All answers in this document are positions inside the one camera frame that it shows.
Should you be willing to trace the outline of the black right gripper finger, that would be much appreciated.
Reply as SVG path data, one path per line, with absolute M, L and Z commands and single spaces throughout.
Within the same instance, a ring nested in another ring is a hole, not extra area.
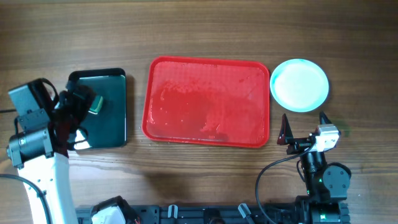
M 281 128 L 280 128 L 280 133 L 279 133 L 279 137 L 277 140 L 277 144 L 278 145 L 287 145 L 287 144 L 292 144 L 292 143 L 293 143 L 292 130 L 290 128 L 290 124 L 289 124 L 287 115 L 284 113 L 282 115 Z
M 319 135 L 337 134 L 340 135 L 340 130 L 330 121 L 328 116 L 321 111 L 319 114 L 320 124 L 318 125 Z

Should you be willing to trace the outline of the light blue plate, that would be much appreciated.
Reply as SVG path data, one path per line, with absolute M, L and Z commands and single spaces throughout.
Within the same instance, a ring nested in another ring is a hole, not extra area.
M 323 69 L 312 61 L 295 58 L 278 65 L 270 77 L 270 91 L 283 108 L 306 113 L 327 99 L 330 84 Z

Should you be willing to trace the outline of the green yellow sponge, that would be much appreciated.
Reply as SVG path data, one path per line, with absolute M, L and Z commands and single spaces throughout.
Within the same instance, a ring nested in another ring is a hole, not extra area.
M 102 108 L 103 101 L 104 101 L 104 99 L 101 95 L 96 95 L 94 97 L 94 100 L 93 100 L 88 112 L 91 114 L 98 114 Z

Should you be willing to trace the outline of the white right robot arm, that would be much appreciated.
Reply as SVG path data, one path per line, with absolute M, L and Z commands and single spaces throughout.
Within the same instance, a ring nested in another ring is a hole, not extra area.
M 300 176 L 307 194 L 295 202 L 279 205 L 279 223 L 344 223 L 348 212 L 341 202 L 347 199 L 351 171 L 338 162 L 328 163 L 325 153 L 334 149 L 340 130 L 325 113 L 319 115 L 320 124 L 306 138 L 295 138 L 286 114 L 282 115 L 277 144 L 286 145 L 286 153 L 299 159 Z

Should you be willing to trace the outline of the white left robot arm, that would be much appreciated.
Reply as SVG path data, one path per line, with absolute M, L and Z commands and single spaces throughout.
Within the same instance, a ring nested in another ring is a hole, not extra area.
M 77 223 L 70 189 L 68 152 L 76 140 L 70 135 L 88 131 L 81 126 L 95 99 L 87 86 L 68 83 L 67 90 L 47 91 L 51 83 L 38 78 L 9 90 L 17 111 L 16 133 L 6 148 L 17 175 L 25 185 L 34 223 Z

